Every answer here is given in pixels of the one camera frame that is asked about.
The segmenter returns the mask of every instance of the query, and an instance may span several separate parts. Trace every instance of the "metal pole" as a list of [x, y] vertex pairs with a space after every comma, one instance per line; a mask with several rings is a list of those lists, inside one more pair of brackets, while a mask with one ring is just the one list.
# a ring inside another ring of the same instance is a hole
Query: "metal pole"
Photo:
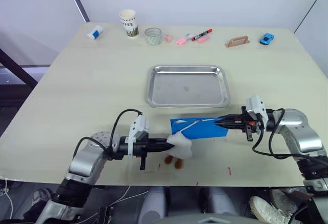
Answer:
[[88, 23], [90, 20], [89, 20], [89, 17], [87, 15], [82, 3], [81, 3], [81, 0], [74, 0], [74, 1], [75, 1], [75, 4], [76, 4], [78, 10], [80, 11], [80, 14], [81, 14], [84, 22]]
[[25, 82], [29, 87], [34, 88], [37, 81], [33, 79], [24, 69], [22, 69], [13, 59], [0, 49], [0, 63], [9, 69], [14, 75]]

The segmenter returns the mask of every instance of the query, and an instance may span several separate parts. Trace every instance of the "paper cup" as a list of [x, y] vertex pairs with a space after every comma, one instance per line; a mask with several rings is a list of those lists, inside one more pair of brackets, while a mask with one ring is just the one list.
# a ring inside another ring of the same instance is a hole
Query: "paper cup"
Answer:
[[134, 37], [139, 34], [138, 24], [135, 19], [136, 12], [134, 10], [122, 10], [119, 13], [119, 18], [123, 24], [123, 27], [127, 31], [129, 37]]

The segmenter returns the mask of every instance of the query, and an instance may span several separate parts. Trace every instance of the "metal tray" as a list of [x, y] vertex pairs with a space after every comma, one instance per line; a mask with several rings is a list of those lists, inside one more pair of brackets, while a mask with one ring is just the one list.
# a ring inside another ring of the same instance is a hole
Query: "metal tray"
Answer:
[[221, 108], [230, 93], [218, 66], [157, 65], [149, 71], [145, 100], [154, 108]]

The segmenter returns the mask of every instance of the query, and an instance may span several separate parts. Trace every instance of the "orange object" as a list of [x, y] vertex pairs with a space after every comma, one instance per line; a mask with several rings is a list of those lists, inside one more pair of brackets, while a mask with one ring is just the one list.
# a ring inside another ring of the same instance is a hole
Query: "orange object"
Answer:
[[173, 160], [173, 156], [167, 156], [167, 157], [165, 158], [165, 163], [166, 163], [166, 164], [170, 164], [170, 163], [172, 162], [172, 160]]
[[183, 160], [178, 158], [178, 161], [176, 161], [174, 167], [176, 169], [181, 169], [183, 167]]
[[238, 38], [232, 38], [231, 40], [229, 40], [229, 43], [227, 43], [225, 46], [226, 47], [232, 47], [232, 46], [239, 46], [242, 44], [247, 44], [250, 41], [248, 40], [248, 36], [242, 36], [242, 37], [238, 37]]

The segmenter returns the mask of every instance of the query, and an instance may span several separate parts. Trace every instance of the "blue toy car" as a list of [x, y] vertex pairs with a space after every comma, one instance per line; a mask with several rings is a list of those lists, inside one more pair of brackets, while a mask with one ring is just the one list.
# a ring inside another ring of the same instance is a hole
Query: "blue toy car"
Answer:
[[266, 33], [261, 39], [260, 39], [260, 43], [262, 45], [268, 45], [270, 44], [271, 40], [273, 40], [274, 36], [273, 34], [270, 33]]

